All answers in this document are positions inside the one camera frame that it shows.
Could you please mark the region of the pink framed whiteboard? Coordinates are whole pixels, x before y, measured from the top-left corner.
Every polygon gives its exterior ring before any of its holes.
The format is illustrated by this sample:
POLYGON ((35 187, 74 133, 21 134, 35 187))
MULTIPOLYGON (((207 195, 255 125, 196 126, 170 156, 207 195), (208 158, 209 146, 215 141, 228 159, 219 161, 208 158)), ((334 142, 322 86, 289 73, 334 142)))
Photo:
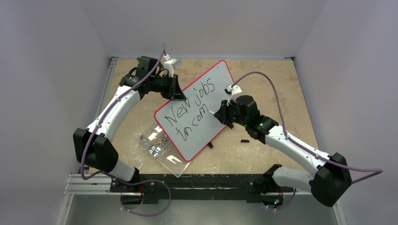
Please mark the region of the pink framed whiteboard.
POLYGON ((155 113, 172 144, 186 161, 193 160, 224 128, 213 114, 228 99, 225 88, 234 82, 221 60, 184 88, 185 101, 168 101, 155 113))

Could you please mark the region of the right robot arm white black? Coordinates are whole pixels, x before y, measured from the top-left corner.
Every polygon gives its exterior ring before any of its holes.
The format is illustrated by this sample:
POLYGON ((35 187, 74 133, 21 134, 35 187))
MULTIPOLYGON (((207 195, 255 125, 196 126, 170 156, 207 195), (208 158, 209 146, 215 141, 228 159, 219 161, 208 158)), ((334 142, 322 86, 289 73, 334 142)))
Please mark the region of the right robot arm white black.
POLYGON ((234 124, 243 126, 252 139, 281 151, 304 168, 300 171, 280 164, 271 166, 263 174, 264 193, 282 187, 299 189, 311 193, 322 205, 332 207, 353 183, 343 155, 322 152, 296 139, 277 121, 262 115, 251 96, 223 100, 213 115, 230 128, 234 124))

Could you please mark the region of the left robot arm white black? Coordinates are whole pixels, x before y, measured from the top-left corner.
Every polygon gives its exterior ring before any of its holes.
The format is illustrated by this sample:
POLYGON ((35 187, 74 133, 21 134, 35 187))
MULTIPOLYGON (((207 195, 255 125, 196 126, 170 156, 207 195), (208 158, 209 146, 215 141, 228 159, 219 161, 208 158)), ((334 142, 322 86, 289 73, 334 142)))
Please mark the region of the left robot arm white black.
POLYGON ((141 184, 139 170, 119 158, 112 140, 131 109, 150 93, 156 92, 171 101, 185 101, 175 69, 181 60, 163 53, 160 58, 141 56, 119 82, 116 93, 99 116, 86 128, 77 128, 73 142, 81 170, 97 169, 122 183, 129 192, 141 184))

